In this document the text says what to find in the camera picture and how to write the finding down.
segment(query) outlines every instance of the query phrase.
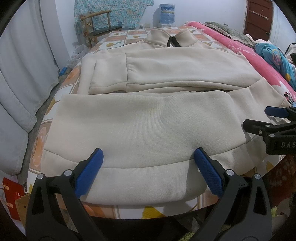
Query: pink floral blanket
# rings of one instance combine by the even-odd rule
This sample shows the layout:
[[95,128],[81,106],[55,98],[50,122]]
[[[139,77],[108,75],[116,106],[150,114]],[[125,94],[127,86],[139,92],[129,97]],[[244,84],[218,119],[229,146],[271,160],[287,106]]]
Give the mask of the pink floral blanket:
[[243,54],[250,64],[258,71],[258,73],[264,77],[268,83],[281,95],[285,96],[291,105],[296,106],[296,92],[287,83],[287,81],[262,57],[255,53],[255,51],[240,42],[227,38],[226,36],[208,28],[207,26],[198,22],[187,22],[187,26],[193,26],[202,30],[205,34],[210,35],[218,42],[228,47],[236,54]]

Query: chair seat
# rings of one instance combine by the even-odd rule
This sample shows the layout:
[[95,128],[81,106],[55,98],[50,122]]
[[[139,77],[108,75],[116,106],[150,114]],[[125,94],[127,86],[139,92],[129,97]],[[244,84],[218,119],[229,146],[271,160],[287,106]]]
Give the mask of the chair seat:
[[100,28],[92,33],[89,33],[89,37],[94,37],[97,35],[106,34],[111,31],[114,31],[116,29],[121,29],[121,28],[122,28],[122,26],[111,26],[111,27],[106,27],[106,28]]

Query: metal screw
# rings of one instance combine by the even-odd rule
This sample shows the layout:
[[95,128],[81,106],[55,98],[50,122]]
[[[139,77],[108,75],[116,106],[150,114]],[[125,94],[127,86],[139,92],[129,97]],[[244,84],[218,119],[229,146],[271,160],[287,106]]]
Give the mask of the metal screw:
[[65,172],[64,172],[64,175],[65,176],[70,176],[72,174],[72,170],[66,170]]
[[229,176],[233,176],[233,175],[234,175],[234,171],[231,170],[231,169],[228,169],[228,170],[226,171],[226,173],[227,173],[227,175],[229,175]]
[[44,178],[44,175],[42,173],[37,176],[38,180],[41,180],[42,178]]
[[259,180],[261,178],[261,176],[258,173],[255,173],[254,177]]

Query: sweatshirt collar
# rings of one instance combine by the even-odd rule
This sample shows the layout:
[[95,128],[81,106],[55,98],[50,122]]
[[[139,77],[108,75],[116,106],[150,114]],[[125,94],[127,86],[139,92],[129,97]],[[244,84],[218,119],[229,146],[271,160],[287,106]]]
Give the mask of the sweatshirt collar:
[[[162,28],[153,28],[151,29],[148,36],[143,39],[143,41],[167,47],[170,36],[171,35]],[[198,41],[197,38],[188,29],[182,30],[181,32],[177,33],[175,35],[175,38],[177,42],[181,45],[181,47],[189,47]]]

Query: brown door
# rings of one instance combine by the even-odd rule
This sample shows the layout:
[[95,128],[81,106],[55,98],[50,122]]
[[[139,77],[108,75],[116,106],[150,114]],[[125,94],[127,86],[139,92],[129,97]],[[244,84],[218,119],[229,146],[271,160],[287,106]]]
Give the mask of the brown door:
[[254,40],[267,41],[270,36],[273,7],[270,0],[248,0],[248,12],[244,34]]

